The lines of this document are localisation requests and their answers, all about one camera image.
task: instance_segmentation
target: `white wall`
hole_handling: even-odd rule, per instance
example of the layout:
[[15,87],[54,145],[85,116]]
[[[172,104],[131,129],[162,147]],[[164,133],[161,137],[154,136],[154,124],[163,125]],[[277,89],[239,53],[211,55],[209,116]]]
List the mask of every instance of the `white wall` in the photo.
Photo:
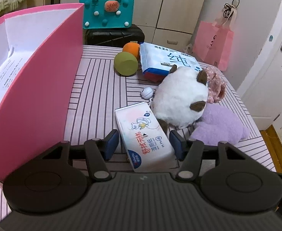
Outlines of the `white wall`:
[[[213,21],[226,2],[231,3],[232,0],[205,0],[199,21]],[[229,66],[224,72],[236,90],[260,54],[280,4],[281,0],[240,0]]]

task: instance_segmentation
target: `wet wipes package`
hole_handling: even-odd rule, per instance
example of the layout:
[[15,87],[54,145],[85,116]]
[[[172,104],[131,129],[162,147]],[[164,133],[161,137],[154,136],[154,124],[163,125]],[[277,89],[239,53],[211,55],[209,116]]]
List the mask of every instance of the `wet wipes package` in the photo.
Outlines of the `wet wipes package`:
[[161,172],[174,166],[174,149],[147,103],[116,109],[115,117],[135,172]]
[[194,57],[146,42],[140,45],[140,58],[143,75],[153,82],[162,81],[174,64],[177,67],[186,66],[196,71],[201,70]]

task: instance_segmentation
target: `cartoon bear illustration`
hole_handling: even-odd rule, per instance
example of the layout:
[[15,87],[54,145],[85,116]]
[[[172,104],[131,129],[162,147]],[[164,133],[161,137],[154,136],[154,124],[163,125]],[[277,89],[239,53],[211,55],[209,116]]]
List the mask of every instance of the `cartoon bear illustration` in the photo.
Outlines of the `cartoon bear illustration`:
[[131,124],[131,129],[144,129],[145,127],[148,127],[151,123],[151,120],[148,118],[137,118],[136,123]]

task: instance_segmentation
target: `round black disc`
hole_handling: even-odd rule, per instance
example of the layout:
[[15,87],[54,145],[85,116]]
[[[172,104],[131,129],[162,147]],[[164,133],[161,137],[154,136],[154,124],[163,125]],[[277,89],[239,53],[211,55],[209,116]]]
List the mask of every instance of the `round black disc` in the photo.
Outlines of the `round black disc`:
[[23,213],[50,213],[77,202],[87,189],[87,179],[61,160],[31,160],[4,181],[8,204]]
[[268,210],[282,197],[280,177],[246,160],[229,160],[209,170],[200,188],[213,204],[238,213]]

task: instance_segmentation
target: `pink and white wet wipes package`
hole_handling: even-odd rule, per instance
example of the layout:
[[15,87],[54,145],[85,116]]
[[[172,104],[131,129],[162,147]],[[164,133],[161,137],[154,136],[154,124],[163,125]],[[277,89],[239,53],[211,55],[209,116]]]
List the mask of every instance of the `pink and white wet wipes package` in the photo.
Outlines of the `pink and white wet wipes package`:
[[135,172],[161,172],[174,166],[174,149],[147,103],[116,109],[115,117]]

